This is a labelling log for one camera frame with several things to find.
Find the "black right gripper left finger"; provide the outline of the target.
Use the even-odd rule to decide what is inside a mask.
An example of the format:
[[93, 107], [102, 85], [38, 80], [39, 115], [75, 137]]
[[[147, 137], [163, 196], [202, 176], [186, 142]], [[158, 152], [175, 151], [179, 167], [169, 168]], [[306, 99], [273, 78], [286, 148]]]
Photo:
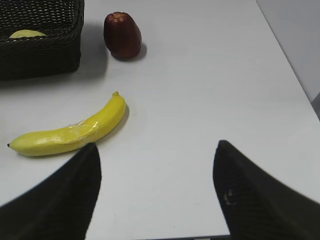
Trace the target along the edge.
[[44, 181], [0, 207], [2, 240], [84, 240], [102, 181], [89, 143]]

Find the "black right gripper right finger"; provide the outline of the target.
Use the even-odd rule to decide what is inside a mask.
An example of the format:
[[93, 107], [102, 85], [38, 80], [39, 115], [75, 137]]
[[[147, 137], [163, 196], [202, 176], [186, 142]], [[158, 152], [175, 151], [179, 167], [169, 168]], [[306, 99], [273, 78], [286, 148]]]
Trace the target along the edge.
[[218, 142], [212, 178], [233, 240], [318, 240], [320, 205], [286, 186], [227, 140]]

